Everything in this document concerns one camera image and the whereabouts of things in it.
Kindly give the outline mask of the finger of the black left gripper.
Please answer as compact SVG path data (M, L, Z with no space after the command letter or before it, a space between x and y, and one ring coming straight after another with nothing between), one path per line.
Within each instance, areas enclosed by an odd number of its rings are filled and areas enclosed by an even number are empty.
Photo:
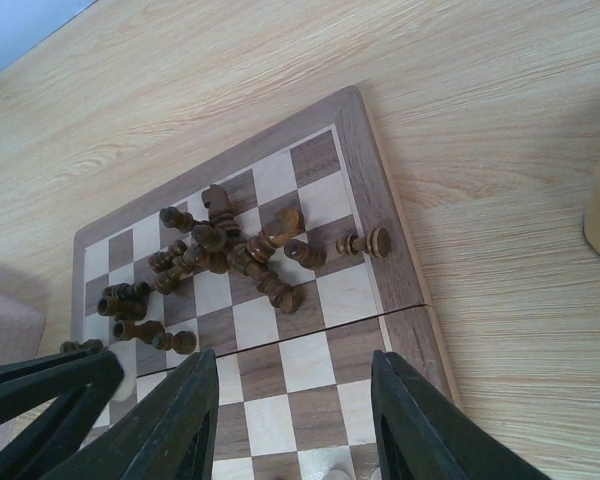
M0 451L0 479L40 479L76 453L123 378L95 347L0 366L0 425L52 402Z

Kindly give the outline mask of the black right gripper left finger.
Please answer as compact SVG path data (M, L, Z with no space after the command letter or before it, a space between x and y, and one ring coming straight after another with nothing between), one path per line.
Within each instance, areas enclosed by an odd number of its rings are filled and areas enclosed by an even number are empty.
M216 355L189 356L112 428L46 479L210 479L219 407Z

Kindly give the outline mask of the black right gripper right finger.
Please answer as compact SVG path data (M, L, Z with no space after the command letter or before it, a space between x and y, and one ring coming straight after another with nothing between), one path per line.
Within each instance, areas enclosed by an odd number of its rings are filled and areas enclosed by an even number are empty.
M373 352L371 404L383 479L545 479L395 352Z

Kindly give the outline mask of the white chess piece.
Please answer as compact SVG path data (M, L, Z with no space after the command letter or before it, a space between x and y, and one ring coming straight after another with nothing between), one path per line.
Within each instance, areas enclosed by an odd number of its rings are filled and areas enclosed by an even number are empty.
M112 400L122 402L132 394L136 384L136 354L128 349L114 349L113 352L123 369L124 376Z

